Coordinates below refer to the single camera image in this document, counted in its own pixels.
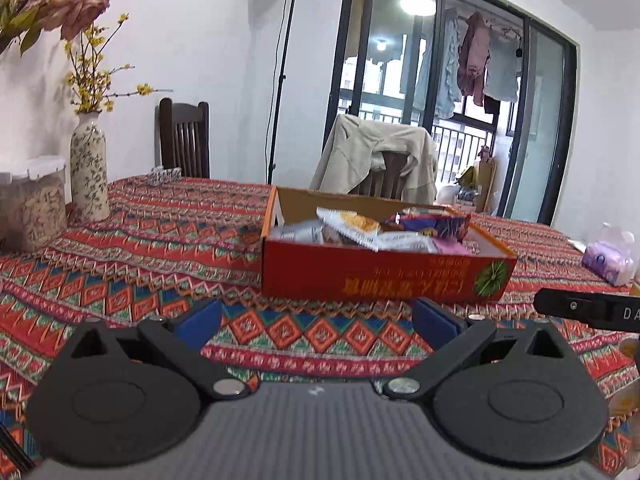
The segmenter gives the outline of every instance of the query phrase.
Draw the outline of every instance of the tablecloth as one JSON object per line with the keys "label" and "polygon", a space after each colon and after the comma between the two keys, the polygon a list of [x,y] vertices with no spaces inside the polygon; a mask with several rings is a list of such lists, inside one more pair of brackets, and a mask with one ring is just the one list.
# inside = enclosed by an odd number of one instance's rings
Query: tablecloth
{"label": "tablecloth", "polygon": [[[223,326],[202,353],[249,383],[388,378],[430,353],[406,303],[261,296],[269,192],[189,178],[161,187],[142,177],[119,180],[110,184],[107,221],[71,225],[38,254],[0,253],[0,422],[30,456],[40,458],[24,427],[29,396],[87,316],[130,326],[152,314],[178,316],[202,297],[222,298]],[[524,327],[537,316],[532,301],[542,286],[620,292],[583,268],[566,237],[547,226],[484,216],[474,222],[514,250],[518,263],[498,303],[448,305],[460,316],[479,312],[499,326]],[[621,333],[553,321],[606,395],[638,378],[617,349]],[[626,417],[612,418],[593,460],[613,475],[628,445]],[[6,457],[0,475],[18,475]]]}

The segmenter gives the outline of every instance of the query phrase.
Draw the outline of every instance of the light blue garment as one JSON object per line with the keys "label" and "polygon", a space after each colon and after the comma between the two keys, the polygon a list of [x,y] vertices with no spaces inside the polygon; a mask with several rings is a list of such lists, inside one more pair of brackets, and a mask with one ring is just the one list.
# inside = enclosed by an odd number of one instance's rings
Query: light blue garment
{"label": "light blue garment", "polygon": [[484,94],[498,101],[518,102],[518,42],[489,31],[489,61]]}
{"label": "light blue garment", "polygon": [[[458,82],[456,80],[459,45],[458,10],[452,7],[444,12],[444,56],[440,81],[438,82],[435,111],[436,117],[441,119],[452,118],[455,103],[462,101],[462,93],[458,88]],[[422,55],[420,73],[418,74],[418,81],[415,85],[414,107],[420,110],[424,110],[424,103],[427,97],[432,49],[433,35],[427,40],[427,48]]]}

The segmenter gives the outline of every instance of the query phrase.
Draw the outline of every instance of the pink jacket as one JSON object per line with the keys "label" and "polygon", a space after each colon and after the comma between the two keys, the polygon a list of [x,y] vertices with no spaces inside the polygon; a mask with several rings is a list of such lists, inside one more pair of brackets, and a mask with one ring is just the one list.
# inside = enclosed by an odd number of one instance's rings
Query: pink jacket
{"label": "pink jacket", "polygon": [[458,87],[462,95],[472,95],[474,103],[482,106],[484,70],[489,57],[489,30],[479,12],[473,13],[466,22],[469,28],[460,46]]}

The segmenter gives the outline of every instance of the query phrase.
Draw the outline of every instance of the purple tissue package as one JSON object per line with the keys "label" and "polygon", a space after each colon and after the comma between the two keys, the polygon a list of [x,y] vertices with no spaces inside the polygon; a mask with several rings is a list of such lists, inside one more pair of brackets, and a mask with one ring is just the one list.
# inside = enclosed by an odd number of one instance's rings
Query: purple tissue package
{"label": "purple tissue package", "polygon": [[631,233],[604,224],[600,241],[587,245],[582,264],[613,286],[628,285],[637,268],[631,258],[633,243]]}

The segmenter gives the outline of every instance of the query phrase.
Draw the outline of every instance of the transparent food container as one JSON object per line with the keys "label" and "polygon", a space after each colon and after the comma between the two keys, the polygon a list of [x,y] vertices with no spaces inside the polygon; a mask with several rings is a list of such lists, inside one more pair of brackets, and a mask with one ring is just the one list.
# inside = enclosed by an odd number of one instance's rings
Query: transparent food container
{"label": "transparent food container", "polygon": [[0,168],[0,248],[37,251],[65,229],[65,161],[61,156],[41,156]]}

